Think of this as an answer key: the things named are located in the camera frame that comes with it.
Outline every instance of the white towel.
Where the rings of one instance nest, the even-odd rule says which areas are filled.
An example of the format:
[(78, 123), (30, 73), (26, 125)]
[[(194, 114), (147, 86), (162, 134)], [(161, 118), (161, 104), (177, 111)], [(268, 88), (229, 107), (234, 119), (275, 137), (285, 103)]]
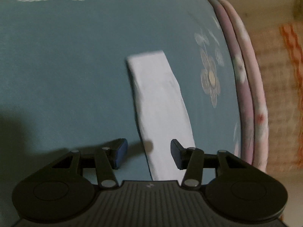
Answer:
[(178, 180), (185, 174), (171, 156), (170, 143), (195, 147), (179, 84), (163, 51), (130, 56), (139, 128), (152, 179)]

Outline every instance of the pink fabric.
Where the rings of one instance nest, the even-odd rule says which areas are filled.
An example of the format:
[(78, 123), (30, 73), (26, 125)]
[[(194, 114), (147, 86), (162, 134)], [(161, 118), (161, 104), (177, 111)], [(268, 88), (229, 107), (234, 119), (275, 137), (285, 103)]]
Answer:
[(251, 89), (255, 112), (255, 146), (253, 166), (266, 172), (269, 135), (268, 112), (259, 65), (249, 35), (241, 18), (227, 0), (219, 0), (219, 2), (225, 8), (233, 25), (234, 32), (244, 58), (244, 64)]
[(236, 90), (241, 119), (241, 158), (252, 164), (254, 154), (254, 109), (242, 53), (230, 19), (218, 0), (208, 0), (221, 25), (234, 66)]

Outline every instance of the white flower embroidery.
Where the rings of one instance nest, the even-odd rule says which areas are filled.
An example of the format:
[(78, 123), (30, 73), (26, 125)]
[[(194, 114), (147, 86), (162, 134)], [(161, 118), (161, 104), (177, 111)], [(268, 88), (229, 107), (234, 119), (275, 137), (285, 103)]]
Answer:
[(201, 83), (205, 94), (209, 94), (212, 106), (217, 106), (217, 95), (220, 95), (220, 83), (217, 78), (217, 70), (214, 59), (207, 56), (203, 49), (200, 50), (201, 58), (205, 69), (201, 72)]
[(220, 26), (220, 24), (219, 24), (219, 21), (217, 20), (217, 18), (213, 17), (213, 19), (214, 19), (214, 21), (215, 21), (215, 23), (216, 23), (216, 25), (217, 25), (217, 28), (220, 29), (220, 30), (222, 30), (222, 29), (221, 29), (221, 26)]
[(216, 60), (220, 66), (224, 66), (223, 56), (219, 48), (215, 48)]
[(239, 81), (240, 83), (244, 83), (247, 76), (246, 76), (242, 55), (240, 54), (236, 55), (236, 57), (232, 59), (232, 64), (234, 66), (234, 75), (236, 81)]
[(220, 44), (219, 44), (219, 41), (218, 41), (218, 39), (215, 37), (215, 35), (214, 35), (209, 29), (207, 29), (207, 30), (208, 30), (210, 36), (215, 40), (215, 42), (217, 43), (217, 45), (220, 45)]
[(196, 39), (197, 44), (200, 45), (201, 47), (204, 46), (204, 43), (209, 45), (209, 40), (202, 30), (201, 30), (201, 34), (195, 33), (194, 38)]

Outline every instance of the orange fabric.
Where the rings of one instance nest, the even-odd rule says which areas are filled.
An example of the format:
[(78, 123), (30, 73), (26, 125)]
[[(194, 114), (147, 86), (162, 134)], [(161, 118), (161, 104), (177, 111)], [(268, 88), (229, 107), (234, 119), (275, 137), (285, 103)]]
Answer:
[(295, 32), (294, 27), (291, 23), (281, 26), (280, 30), (294, 66), (294, 75), (298, 87), (298, 108), (301, 113), (300, 133), (298, 138), (298, 166), (300, 168), (303, 168), (303, 50), (298, 42), (298, 35)]

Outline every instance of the blue fabric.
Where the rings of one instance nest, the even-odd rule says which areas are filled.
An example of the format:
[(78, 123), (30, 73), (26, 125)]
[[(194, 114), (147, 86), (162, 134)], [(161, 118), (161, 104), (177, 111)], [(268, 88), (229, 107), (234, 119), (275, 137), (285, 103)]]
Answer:
[[(0, 0), (0, 225), (18, 217), (17, 182), (73, 148), (86, 151), (126, 138), (117, 179), (150, 180), (136, 126), (125, 59), (163, 50), (190, 118), (196, 146), (234, 151), (240, 138), (234, 72), (207, 0)], [(221, 93), (213, 107), (203, 91), (195, 33), (216, 61)], [(215, 42), (209, 31), (216, 37)], [(203, 182), (214, 173), (206, 171)]]

